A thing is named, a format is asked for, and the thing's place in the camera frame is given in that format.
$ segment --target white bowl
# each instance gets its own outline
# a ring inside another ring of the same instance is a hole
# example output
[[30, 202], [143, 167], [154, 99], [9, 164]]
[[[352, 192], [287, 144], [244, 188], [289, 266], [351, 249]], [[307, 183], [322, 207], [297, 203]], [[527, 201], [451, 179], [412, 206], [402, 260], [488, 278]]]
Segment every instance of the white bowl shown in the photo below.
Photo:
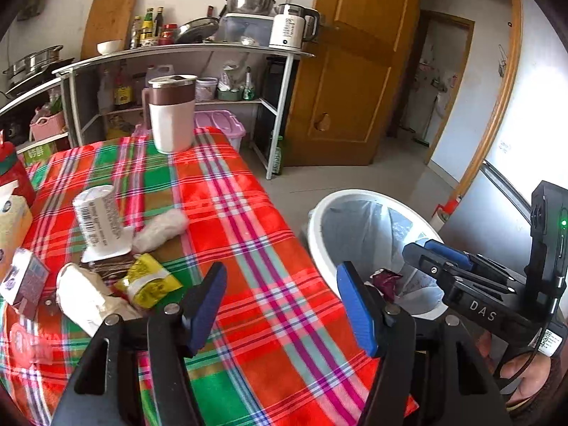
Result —
[[105, 41], [97, 45], [97, 51], [104, 56], [105, 54], [117, 53], [118, 51], [122, 51], [123, 47], [124, 47], [124, 42], [122, 40]]

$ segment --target tiled floor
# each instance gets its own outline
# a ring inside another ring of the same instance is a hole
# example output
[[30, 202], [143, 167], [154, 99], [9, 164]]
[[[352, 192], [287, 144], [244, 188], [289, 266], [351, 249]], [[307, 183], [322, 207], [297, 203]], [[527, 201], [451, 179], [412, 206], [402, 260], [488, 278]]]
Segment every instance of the tiled floor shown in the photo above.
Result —
[[452, 188], [424, 165], [427, 149], [412, 141], [386, 138], [369, 166], [303, 166], [284, 168], [266, 180], [254, 152], [243, 145], [241, 155], [270, 195], [294, 233], [306, 223], [308, 212], [326, 195], [341, 189], [384, 193], [430, 220], [438, 203], [446, 203]]

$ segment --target white trash bin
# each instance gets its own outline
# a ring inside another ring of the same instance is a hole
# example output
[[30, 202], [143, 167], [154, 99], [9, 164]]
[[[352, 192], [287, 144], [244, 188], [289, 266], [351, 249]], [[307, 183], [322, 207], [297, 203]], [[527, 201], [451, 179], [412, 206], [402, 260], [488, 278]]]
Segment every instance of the white trash bin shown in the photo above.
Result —
[[402, 250], [409, 243], [442, 241], [415, 211], [380, 193], [348, 189], [325, 197], [310, 215], [307, 230], [310, 254], [339, 298], [336, 267], [351, 261], [363, 281], [381, 268], [402, 274], [396, 288], [396, 302], [409, 313], [434, 320], [447, 309], [436, 281], [405, 265], [402, 258]]

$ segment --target blue gripper pad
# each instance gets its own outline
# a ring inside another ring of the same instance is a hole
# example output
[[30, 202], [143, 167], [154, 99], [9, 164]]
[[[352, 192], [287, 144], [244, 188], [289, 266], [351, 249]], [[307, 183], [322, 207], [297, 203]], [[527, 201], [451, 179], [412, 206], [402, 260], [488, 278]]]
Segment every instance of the blue gripper pad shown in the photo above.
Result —
[[199, 286], [203, 287], [205, 296], [202, 297], [201, 305], [191, 319], [189, 349], [194, 354], [205, 346], [215, 317], [217, 317], [226, 290], [225, 266], [221, 263], [214, 263]]
[[468, 255], [466, 255], [463, 251], [454, 250], [448, 245], [441, 244], [437, 240], [428, 240], [424, 244], [424, 248], [447, 258], [448, 261], [454, 263], [460, 269], [464, 269], [466, 271], [471, 271], [471, 269], [473, 269], [473, 263], [469, 260]]
[[337, 288], [339, 289], [339, 295], [342, 298], [343, 306], [345, 306], [357, 344], [368, 356], [375, 357], [378, 352], [378, 345], [375, 338], [374, 320], [365, 304], [364, 298], [354, 283], [354, 280], [358, 280], [362, 285], [362, 281], [359, 276], [356, 279], [351, 277], [348, 270], [349, 266], [355, 271], [351, 264], [343, 263], [337, 266]]

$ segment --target wooden cutting board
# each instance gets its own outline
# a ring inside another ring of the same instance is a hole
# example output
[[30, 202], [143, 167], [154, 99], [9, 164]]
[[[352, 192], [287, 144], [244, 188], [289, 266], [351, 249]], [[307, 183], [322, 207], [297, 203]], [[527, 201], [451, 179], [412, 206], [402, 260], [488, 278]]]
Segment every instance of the wooden cutting board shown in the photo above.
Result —
[[136, 0], [93, 0], [84, 26], [81, 59], [99, 56], [97, 45], [104, 41], [122, 40], [126, 48], [135, 3]]

